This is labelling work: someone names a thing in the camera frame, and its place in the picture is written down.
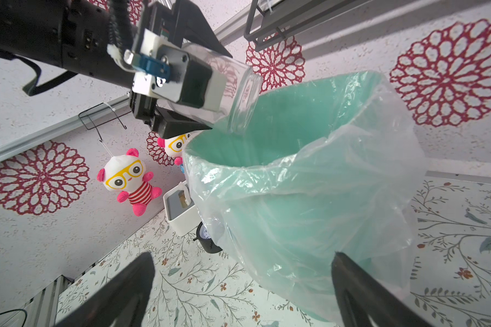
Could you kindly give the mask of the glass peanut jar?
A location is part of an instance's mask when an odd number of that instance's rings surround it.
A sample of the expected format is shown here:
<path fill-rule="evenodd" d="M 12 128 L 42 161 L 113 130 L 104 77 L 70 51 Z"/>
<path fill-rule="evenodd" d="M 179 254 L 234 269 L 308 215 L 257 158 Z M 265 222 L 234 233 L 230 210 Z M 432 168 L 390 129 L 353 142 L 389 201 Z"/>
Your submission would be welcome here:
<path fill-rule="evenodd" d="M 242 134 L 255 110 L 262 77 L 252 67 L 194 43 L 182 49 L 213 70 L 202 108 L 169 102 L 170 108 L 189 119 L 228 134 Z"/>

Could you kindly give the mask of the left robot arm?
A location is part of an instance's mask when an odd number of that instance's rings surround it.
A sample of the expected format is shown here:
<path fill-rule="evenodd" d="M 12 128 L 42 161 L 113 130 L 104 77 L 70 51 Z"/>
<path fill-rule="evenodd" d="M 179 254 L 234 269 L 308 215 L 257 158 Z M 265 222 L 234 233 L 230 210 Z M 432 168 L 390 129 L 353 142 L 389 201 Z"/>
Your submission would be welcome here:
<path fill-rule="evenodd" d="M 226 79 L 205 55 L 229 59 L 200 8 L 143 1 L 138 23 L 129 1 L 106 8 L 88 1 L 0 1 L 0 58 L 40 74 L 40 63 L 63 73 L 23 88 L 38 95 L 77 76 L 130 90 L 130 107 L 163 138 L 214 129 L 232 115 L 222 98 Z"/>

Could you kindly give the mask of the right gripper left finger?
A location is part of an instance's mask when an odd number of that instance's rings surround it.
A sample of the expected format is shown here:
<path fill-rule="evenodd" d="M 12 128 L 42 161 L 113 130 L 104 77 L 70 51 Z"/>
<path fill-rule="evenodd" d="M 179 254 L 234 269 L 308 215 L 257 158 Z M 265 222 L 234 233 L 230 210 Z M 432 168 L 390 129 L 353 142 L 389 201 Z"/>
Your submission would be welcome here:
<path fill-rule="evenodd" d="M 56 327 L 141 326 L 154 276 L 152 255 L 142 253 Z"/>

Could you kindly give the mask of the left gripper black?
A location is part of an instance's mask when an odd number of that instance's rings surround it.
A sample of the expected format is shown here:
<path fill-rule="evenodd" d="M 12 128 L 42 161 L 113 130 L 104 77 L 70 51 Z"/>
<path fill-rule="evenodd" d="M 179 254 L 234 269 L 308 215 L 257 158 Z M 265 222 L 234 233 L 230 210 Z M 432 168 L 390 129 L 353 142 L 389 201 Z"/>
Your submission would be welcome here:
<path fill-rule="evenodd" d="M 156 107 L 159 99 L 188 104 L 188 54 L 184 40 L 225 57 L 232 57 L 220 43 L 200 8 L 178 0 L 171 8 L 159 1 L 143 1 L 140 20 L 128 63 L 135 69 L 130 107 L 136 119 L 152 123 L 152 131 L 169 139 L 211 129 L 172 110 Z"/>

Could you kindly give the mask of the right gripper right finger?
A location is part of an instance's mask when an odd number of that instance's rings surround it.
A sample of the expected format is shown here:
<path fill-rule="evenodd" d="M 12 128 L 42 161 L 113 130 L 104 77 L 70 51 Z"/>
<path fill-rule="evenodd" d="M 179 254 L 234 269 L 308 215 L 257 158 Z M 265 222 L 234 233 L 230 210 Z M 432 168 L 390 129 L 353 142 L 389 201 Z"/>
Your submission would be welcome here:
<path fill-rule="evenodd" d="M 429 326 L 345 253 L 337 252 L 331 278 L 345 326 Z"/>

